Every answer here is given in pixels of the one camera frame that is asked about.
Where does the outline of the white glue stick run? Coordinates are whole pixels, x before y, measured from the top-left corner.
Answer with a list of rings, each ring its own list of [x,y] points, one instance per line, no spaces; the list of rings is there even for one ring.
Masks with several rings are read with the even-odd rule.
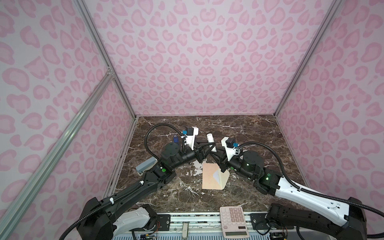
[[[211,133],[207,134],[207,140],[209,143],[214,143],[215,140],[214,140],[213,134]],[[213,147],[212,152],[217,152],[216,147]]]

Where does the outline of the white letter paper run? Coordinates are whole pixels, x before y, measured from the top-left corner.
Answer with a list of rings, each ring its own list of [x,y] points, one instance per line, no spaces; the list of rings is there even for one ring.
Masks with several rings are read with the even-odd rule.
[[[218,185],[220,186],[221,185],[221,172],[220,171],[215,171],[213,173],[213,178],[215,179],[215,181],[218,183]]]

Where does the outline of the peach pink envelope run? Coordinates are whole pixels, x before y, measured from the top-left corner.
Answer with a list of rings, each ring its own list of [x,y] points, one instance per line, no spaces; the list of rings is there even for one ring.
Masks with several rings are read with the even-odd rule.
[[[203,181],[204,190],[223,190],[229,180],[230,172],[222,172],[217,164],[203,163]]]

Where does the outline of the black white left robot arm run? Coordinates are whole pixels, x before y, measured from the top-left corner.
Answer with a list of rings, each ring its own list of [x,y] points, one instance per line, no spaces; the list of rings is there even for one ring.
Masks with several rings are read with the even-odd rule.
[[[216,146],[203,143],[192,150],[183,149],[179,144],[169,143],[164,146],[160,160],[142,179],[117,194],[98,200],[96,197],[87,201],[83,208],[76,230],[83,240],[111,240],[118,226],[118,218],[138,201],[162,189],[176,177],[176,168],[198,160],[202,162]]]

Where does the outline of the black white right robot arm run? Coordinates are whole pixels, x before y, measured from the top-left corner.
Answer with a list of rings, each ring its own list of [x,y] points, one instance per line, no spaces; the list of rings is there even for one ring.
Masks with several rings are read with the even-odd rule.
[[[319,192],[309,194],[309,189],[297,183],[290,184],[280,173],[264,166],[265,160],[255,151],[239,155],[220,152],[211,154],[220,169],[233,170],[253,182],[263,195],[271,195],[295,202],[305,210],[296,210],[272,204],[265,216],[271,227],[294,226],[327,234],[337,240],[366,240],[367,220],[363,210],[340,200],[320,197]]]

